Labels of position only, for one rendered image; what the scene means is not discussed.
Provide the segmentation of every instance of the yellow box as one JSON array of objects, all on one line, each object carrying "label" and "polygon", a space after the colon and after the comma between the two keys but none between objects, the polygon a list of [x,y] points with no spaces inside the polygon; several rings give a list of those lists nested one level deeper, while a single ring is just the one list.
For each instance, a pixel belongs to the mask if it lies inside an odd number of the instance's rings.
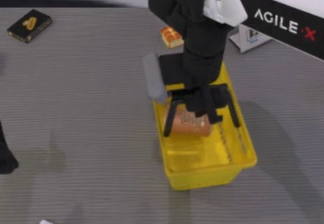
[{"label": "yellow box", "polygon": [[[165,105],[153,102],[164,160],[164,168],[174,190],[190,190],[230,183],[245,168],[257,163],[257,156],[223,63],[219,78],[212,84],[228,85],[240,128],[236,128],[228,107],[217,109],[221,123],[212,126],[209,137],[170,135],[164,137]],[[167,90],[184,88],[177,84]]]}]

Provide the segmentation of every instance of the small black box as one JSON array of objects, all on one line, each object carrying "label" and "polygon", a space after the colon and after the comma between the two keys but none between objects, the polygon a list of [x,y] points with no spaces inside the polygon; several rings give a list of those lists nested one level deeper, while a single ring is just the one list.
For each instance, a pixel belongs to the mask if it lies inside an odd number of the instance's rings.
[{"label": "small black box", "polygon": [[8,34],[24,43],[29,43],[52,23],[52,18],[44,13],[31,10],[7,29]]}]

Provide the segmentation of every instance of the gray tabletop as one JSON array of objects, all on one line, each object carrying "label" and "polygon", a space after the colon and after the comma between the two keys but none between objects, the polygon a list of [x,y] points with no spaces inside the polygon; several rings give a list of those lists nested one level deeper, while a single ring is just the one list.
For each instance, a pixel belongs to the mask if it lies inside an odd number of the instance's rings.
[{"label": "gray tabletop", "polygon": [[259,162],[230,185],[174,192],[141,59],[177,52],[146,9],[40,9],[26,45],[0,9],[0,119],[21,166],[0,176],[0,223],[322,224],[324,63],[271,42],[225,62]]}]

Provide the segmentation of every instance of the gray block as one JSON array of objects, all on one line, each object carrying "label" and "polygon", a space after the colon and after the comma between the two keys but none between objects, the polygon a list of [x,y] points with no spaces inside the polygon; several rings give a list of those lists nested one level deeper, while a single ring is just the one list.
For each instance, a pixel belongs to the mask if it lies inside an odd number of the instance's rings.
[{"label": "gray block", "polygon": [[163,82],[158,56],[154,53],[146,55],[143,58],[143,67],[149,97],[158,103],[164,103],[168,93]]}]

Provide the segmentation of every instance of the brown cylindrical object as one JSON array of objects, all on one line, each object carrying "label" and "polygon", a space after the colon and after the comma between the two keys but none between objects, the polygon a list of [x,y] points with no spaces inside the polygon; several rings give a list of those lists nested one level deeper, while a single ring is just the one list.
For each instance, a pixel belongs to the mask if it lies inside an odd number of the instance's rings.
[{"label": "brown cylindrical object", "polygon": [[[166,108],[165,121],[168,112],[169,108]],[[195,113],[178,107],[171,133],[207,137],[211,134],[211,125],[206,115],[196,118]]]}]

